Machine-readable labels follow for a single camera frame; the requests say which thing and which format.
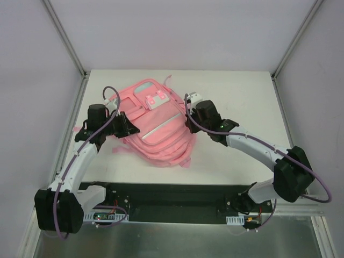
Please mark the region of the pink student backpack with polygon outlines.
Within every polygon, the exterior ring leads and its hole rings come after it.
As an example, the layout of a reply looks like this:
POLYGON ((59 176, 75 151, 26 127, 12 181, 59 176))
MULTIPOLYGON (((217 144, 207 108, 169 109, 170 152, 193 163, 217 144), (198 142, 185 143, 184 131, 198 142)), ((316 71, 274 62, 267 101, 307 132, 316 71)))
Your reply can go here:
POLYGON ((156 167, 189 167, 196 136, 185 125, 184 101, 178 94, 149 78, 103 99, 116 97, 120 111, 140 133, 120 138, 123 145, 113 153, 136 153, 156 167))

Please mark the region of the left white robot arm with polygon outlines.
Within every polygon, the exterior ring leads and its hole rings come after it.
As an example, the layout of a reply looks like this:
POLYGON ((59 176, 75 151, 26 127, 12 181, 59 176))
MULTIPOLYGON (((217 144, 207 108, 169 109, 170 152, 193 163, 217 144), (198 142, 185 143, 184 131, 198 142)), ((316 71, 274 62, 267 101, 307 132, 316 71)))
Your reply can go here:
POLYGON ((104 104, 88 107, 87 119, 75 135, 69 163, 47 189, 39 189, 35 194, 35 210, 41 230, 54 231, 65 238, 80 230, 84 215, 96 205, 101 209, 112 206, 114 197, 104 186, 91 185, 82 193, 78 190, 107 137, 120 139, 140 132, 119 107, 116 104, 112 111, 104 104))

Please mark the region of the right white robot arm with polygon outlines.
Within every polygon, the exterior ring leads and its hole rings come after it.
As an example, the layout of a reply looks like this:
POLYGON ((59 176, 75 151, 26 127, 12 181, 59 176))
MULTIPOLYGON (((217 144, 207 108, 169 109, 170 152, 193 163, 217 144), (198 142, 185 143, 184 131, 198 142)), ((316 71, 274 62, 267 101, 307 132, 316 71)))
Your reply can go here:
POLYGON ((244 127, 230 119, 222 119, 210 100, 194 102, 186 96, 186 125, 191 133, 203 131, 217 143, 237 149, 261 162, 273 172, 273 177, 253 183, 239 194, 236 202, 254 212, 270 199, 295 202, 314 181, 305 152, 299 148, 279 148, 250 135, 244 127))

